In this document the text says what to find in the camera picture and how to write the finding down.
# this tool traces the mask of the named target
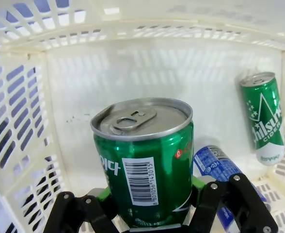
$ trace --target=barcode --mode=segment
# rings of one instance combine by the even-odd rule
[[[200,166],[202,171],[205,171],[205,166],[203,165],[202,161],[199,159],[199,157],[197,155],[195,155],[194,157],[196,163],[198,166]]]
[[[158,205],[158,190],[153,157],[122,159],[133,205]]]

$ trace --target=can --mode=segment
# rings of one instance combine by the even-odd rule
[[[129,227],[184,221],[191,195],[192,114],[180,100],[145,98],[113,104],[92,119],[112,198]]]
[[[200,148],[193,157],[193,175],[196,177],[209,175],[218,181],[226,182],[231,175],[242,173],[232,160],[217,146],[208,145]],[[256,189],[261,200],[270,211],[267,199]],[[239,233],[232,213],[225,207],[217,212],[217,216],[227,233]]]
[[[271,166],[284,156],[283,118],[275,74],[258,73],[240,82],[259,162]]]

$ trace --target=silver can top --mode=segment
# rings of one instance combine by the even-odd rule
[[[267,84],[275,78],[275,73],[273,72],[262,72],[251,76],[247,76],[240,81],[241,86],[251,87],[251,86],[261,86]]]
[[[100,137],[115,141],[142,141],[167,136],[186,127],[192,108],[168,98],[144,98],[113,104],[91,120]]]

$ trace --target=white plastic basket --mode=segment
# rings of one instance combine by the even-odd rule
[[[237,79],[275,72],[285,126],[285,0],[0,0],[0,202],[7,232],[42,232],[57,194],[106,187],[90,119],[134,98],[194,110],[271,201],[285,233],[285,157],[251,149]],[[223,232],[216,219],[213,232]],[[83,225],[81,232],[92,232]]]

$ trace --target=green can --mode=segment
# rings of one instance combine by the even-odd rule
[[[284,156],[283,118],[275,74],[258,73],[240,82],[256,156],[271,166]]]
[[[113,104],[91,126],[111,195],[129,227],[182,224],[190,207],[192,108],[167,98]]]

